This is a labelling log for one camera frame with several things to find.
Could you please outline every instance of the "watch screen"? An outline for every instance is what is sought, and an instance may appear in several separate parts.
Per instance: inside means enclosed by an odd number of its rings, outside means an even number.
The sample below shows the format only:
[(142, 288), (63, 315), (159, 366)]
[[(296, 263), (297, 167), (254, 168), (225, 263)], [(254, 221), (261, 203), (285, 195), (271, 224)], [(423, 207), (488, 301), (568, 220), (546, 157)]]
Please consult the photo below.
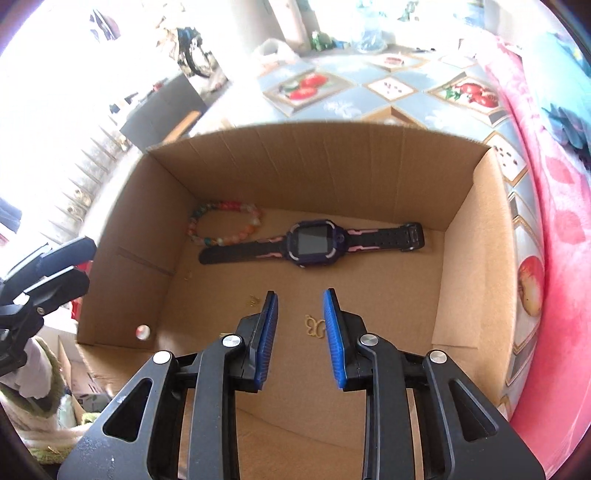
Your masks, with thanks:
[(329, 252), (329, 226), (308, 226), (297, 231), (298, 255), (313, 255)]

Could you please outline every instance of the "smartwatch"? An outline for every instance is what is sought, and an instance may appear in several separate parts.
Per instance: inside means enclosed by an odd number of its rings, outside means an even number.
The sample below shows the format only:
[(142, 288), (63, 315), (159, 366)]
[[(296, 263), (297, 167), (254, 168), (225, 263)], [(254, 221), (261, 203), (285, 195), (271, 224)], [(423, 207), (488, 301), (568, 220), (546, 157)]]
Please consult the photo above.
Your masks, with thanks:
[(420, 223), (396, 228), (344, 229), (330, 220), (296, 223), (285, 235), (235, 245), (204, 248), (199, 261), (204, 265), (264, 258), (284, 258), (296, 265), (330, 265), (346, 253), (401, 250), (410, 252), (425, 245)]

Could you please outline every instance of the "plastic bag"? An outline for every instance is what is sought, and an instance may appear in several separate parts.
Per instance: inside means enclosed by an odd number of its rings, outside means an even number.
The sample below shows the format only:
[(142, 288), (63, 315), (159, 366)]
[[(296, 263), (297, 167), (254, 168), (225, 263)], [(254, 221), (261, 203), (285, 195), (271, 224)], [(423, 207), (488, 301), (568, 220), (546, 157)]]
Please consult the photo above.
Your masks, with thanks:
[(353, 46), (361, 53), (379, 53), (388, 45), (382, 38), (379, 13), (370, 7), (357, 9), (357, 27), (353, 33)]
[(276, 38), (268, 38), (252, 52), (255, 75), (260, 76), (288, 63), (295, 63), (300, 56), (290, 46)]

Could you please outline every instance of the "beaded bracelet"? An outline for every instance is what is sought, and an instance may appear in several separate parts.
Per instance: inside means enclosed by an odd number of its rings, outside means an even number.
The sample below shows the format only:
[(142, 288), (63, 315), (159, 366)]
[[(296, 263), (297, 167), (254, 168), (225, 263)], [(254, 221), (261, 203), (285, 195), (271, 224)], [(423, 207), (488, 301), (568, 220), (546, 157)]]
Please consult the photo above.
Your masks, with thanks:
[[(225, 236), (223, 238), (209, 238), (208, 236), (202, 238), (197, 234), (197, 222), (199, 219), (205, 215), (207, 212), (212, 210), (229, 210), (232, 212), (249, 212), (252, 214), (252, 220), (243, 230), (240, 231), (237, 235), (232, 236)], [(234, 245), (240, 243), (249, 235), (253, 234), (256, 229), (261, 226), (261, 215), (262, 212), (256, 208), (255, 205), (251, 203), (242, 203), (242, 202), (208, 202), (200, 205), (195, 209), (193, 214), (191, 215), (191, 219), (189, 221), (189, 228), (187, 229), (187, 234), (191, 237), (198, 245), (204, 245), (206, 247), (211, 247), (212, 245)]]

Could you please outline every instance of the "pink fabric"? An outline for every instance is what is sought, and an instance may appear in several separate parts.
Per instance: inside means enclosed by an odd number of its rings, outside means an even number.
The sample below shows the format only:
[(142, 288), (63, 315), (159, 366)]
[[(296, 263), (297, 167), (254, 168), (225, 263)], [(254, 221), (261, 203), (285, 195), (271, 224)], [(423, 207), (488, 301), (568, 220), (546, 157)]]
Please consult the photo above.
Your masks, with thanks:
[(591, 192), (586, 176), (542, 126), (521, 59), (488, 32), (480, 40), (476, 58), (517, 121), (540, 201), (546, 294), (534, 360), (511, 424), (549, 478), (591, 422)]

